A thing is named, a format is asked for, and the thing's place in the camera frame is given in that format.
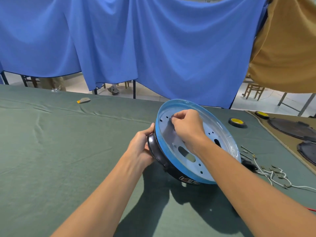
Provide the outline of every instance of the forearm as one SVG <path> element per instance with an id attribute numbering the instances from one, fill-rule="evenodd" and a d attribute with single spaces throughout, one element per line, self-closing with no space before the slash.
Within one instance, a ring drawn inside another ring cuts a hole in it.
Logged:
<path id="1" fill-rule="evenodd" d="M 113 236 L 145 166 L 125 153 L 89 198 L 52 237 Z"/>
<path id="2" fill-rule="evenodd" d="M 316 216 L 209 139 L 197 142 L 198 157 L 255 236 L 311 236 Z"/>

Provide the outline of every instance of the person's right hand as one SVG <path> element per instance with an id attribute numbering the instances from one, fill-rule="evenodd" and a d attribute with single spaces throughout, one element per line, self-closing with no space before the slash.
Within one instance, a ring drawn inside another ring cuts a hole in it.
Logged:
<path id="1" fill-rule="evenodd" d="M 171 122 L 188 150 L 196 154 L 194 151 L 195 143 L 207 138 L 199 112 L 192 109 L 177 112 L 172 116 Z"/>

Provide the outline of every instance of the red wire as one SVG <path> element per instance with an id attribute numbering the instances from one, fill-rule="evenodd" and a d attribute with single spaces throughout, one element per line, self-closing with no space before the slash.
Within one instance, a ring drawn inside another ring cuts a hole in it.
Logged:
<path id="1" fill-rule="evenodd" d="M 310 209 L 310 208 L 307 208 L 307 207 L 305 207 L 305 208 L 308 209 L 308 210 L 310 210 L 310 211 L 316 212 L 316 210 L 314 210 L 314 209 Z"/>

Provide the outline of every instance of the floor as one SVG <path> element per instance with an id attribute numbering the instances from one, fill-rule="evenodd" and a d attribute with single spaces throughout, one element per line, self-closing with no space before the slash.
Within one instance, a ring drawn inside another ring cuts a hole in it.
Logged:
<path id="1" fill-rule="evenodd" d="M 24 86 L 22 79 L 19 75 L 12 74 L 12 73 L 5 73 L 10 85 L 17 85 L 17 86 Z M 89 91 L 84 77 L 81 73 L 65 76 L 65 85 L 67 91 L 70 92 L 80 92 L 80 93 L 87 93 L 92 94 Z M 284 115 L 298 115 L 298 112 L 292 110 L 291 108 L 281 105 L 277 106 L 279 103 L 283 92 L 274 91 L 270 89 L 265 89 L 259 101 L 254 99 L 255 91 L 253 91 L 249 98 L 246 100 L 241 94 L 245 92 L 247 87 L 246 83 L 243 83 L 239 88 L 239 91 L 236 95 L 234 103 L 232 105 L 232 109 L 236 110 L 250 110 L 250 111 L 264 111 L 267 113 L 275 113 L 275 114 L 284 114 Z M 115 97 L 121 98 L 133 98 L 133 84 L 130 83 L 130 86 L 125 89 L 124 83 L 120 83 L 118 86 L 120 93 Z M 101 88 L 98 90 L 99 95 L 112 95 L 107 89 Z M 288 94 L 284 100 L 284 103 L 300 110 L 307 99 L 310 97 L 310 94 Z M 154 100 L 154 101 L 161 101 L 166 102 L 169 99 L 149 90 L 145 86 L 141 85 L 140 83 L 136 83 L 136 98 L 143 99 L 143 100 Z M 316 98 L 312 101 L 310 106 L 306 109 L 302 116 L 308 117 L 313 116 L 316 113 Z"/>

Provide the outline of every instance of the hand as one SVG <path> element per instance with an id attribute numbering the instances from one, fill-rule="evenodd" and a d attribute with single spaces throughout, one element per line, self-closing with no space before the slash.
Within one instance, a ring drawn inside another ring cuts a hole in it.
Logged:
<path id="1" fill-rule="evenodd" d="M 171 122 L 188 150 L 196 155 L 193 148 L 194 143 L 207 138 L 199 112 L 192 109 L 177 112 L 172 116 Z"/>
<path id="2" fill-rule="evenodd" d="M 126 150 L 129 158 L 139 160 L 144 164 L 144 167 L 149 166 L 154 161 L 147 145 L 147 136 L 154 131 L 154 127 L 155 124 L 152 123 L 147 130 L 137 132 Z"/>

